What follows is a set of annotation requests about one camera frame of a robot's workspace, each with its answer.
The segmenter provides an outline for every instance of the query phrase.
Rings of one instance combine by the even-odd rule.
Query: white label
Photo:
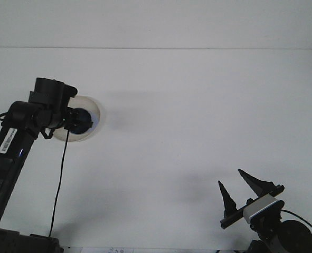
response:
[[[9,129],[9,131],[6,135],[6,138],[4,138],[2,145],[0,147],[0,153],[2,153],[2,154],[7,153],[8,148],[9,148],[10,144],[12,143],[16,132],[17,132],[17,129],[15,129],[15,128]]]

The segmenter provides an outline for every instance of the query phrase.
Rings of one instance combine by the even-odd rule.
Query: white wall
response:
[[[312,0],[0,0],[0,46],[312,48]]]
[[[73,85],[103,108],[101,130],[68,146],[53,236],[64,246],[246,249],[257,237],[244,220],[227,230],[219,223],[218,180],[238,207],[255,197],[238,168],[284,184],[279,198],[286,209],[312,223],[312,50],[37,48],[312,48],[312,15],[306,14],[312,1],[295,2],[298,15],[282,1],[230,1],[227,7],[224,1],[152,3],[138,6],[162,12],[140,12],[142,17],[135,15],[133,1],[124,9],[111,1],[90,7],[40,2],[37,12],[24,1],[0,3],[0,47],[25,47],[0,48],[0,113],[16,100],[27,100],[36,77]],[[265,40],[257,26],[252,40],[246,32],[253,22],[234,21],[275,6],[281,13],[263,13],[269,18],[266,28],[279,39]],[[209,14],[214,8],[228,14]],[[181,11],[171,19],[175,9]],[[208,23],[219,21],[216,15],[224,21],[211,29],[227,31],[219,33],[223,38],[206,33]],[[257,16],[262,19],[254,23],[264,22],[264,14]],[[300,24],[306,16],[307,28],[279,32],[281,24]],[[192,24],[187,17],[201,20]],[[103,37],[94,20],[103,20],[98,23]],[[181,33],[171,33],[177,31],[174,24]],[[148,26],[150,34],[143,32]],[[105,36],[109,31],[112,36]],[[84,39],[91,32],[93,37]],[[145,39],[136,39],[137,34]],[[2,228],[47,234],[62,149],[56,139],[35,142]]]

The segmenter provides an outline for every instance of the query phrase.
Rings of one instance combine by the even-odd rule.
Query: black plastic part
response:
[[[288,252],[312,252],[312,233],[299,221],[284,221],[277,230],[277,239]]]
[[[237,212],[237,204],[234,202],[229,193],[226,191],[224,185],[220,181],[218,181],[218,184],[225,206],[224,217],[227,218]]]
[[[261,181],[249,174],[245,171],[238,169],[240,175],[246,181],[246,183],[251,187],[251,189],[256,193],[258,197],[262,197],[276,188],[273,182]]]
[[[267,248],[266,244],[264,244],[262,241],[253,240],[245,253],[271,253],[271,252]]]
[[[77,110],[75,125],[70,132],[73,134],[83,134],[92,127],[91,115],[83,108],[75,108],[75,110]]]
[[[56,238],[30,235],[0,229],[0,253],[63,253]]]

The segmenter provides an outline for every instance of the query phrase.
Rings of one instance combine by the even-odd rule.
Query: sticker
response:
[[[9,128],[9,131],[8,131],[6,137],[4,138],[2,145],[0,147],[0,153],[2,153],[2,154],[7,153],[8,148],[9,148],[10,144],[12,143],[16,132],[17,132],[17,129]]]

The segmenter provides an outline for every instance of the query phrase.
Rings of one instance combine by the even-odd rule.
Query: white tabletop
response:
[[[35,78],[77,87],[99,131],[69,143],[52,236],[63,246],[246,249],[245,220],[223,230],[221,180],[283,184],[312,223],[312,50],[0,48],[0,113]],[[0,227],[46,235],[64,143],[34,143]],[[292,218],[283,215],[283,219]]]

